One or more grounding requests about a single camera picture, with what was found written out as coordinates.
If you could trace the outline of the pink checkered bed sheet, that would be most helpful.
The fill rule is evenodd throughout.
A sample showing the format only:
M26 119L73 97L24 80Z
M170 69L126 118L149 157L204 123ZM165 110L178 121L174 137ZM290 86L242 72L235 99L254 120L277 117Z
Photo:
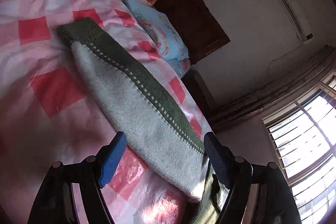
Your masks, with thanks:
M82 18L142 29L121 0L1 0L1 208L12 223L28 222L53 162L80 162L118 132L57 34ZM190 201L129 145L103 195L117 223L181 223Z

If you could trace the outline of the blue floral pillow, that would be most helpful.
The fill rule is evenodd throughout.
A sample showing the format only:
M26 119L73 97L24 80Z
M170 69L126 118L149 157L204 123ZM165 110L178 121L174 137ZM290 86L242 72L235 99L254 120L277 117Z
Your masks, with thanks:
M182 78L191 67L189 52L168 17L137 0L122 0L122 2L155 42L160 56Z

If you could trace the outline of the green and white knit sweater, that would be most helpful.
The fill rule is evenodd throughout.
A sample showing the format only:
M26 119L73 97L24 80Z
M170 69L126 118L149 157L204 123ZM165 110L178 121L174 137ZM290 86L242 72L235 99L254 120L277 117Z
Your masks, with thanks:
M205 153L209 124L139 27L82 18L58 27L109 123L129 147L189 199L184 223L215 223L228 195Z

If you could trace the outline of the dark curtain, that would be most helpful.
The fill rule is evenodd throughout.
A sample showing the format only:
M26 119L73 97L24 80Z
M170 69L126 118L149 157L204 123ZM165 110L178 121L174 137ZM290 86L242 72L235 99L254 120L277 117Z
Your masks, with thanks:
M335 47L324 46L313 56L300 61L279 78L248 93L229 105L223 106L209 119L209 124L215 132L233 127L246 121L273 105L279 103L291 94L322 77L327 68L335 61Z

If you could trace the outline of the white wall air conditioner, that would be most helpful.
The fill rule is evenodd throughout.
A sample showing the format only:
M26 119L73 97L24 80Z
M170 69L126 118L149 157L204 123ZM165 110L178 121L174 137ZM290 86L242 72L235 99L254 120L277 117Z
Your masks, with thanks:
M286 14L289 16L289 20L294 27L297 39L301 44L309 44L314 38L314 35L299 1L279 0L279 2L282 4Z

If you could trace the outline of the dark wooden headboard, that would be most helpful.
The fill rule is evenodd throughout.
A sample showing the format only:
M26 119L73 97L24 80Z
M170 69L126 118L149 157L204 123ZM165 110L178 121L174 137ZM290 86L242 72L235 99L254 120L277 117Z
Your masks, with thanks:
M156 0L151 7L168 17L187 46L191 64L230 42L203 0Z

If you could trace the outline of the barred window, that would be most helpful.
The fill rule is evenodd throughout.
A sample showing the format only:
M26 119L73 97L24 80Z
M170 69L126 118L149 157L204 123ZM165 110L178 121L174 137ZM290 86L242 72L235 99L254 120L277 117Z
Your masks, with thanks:
M335 203L335 70L263 120L302 223Z

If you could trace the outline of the dark wooden nightstand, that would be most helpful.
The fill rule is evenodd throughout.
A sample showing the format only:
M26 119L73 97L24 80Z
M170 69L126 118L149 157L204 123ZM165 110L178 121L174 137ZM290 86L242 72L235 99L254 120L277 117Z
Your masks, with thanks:
M210 115L215 107L214 98L198 71L190 69L183 77L182 82L200 108L204 116Z

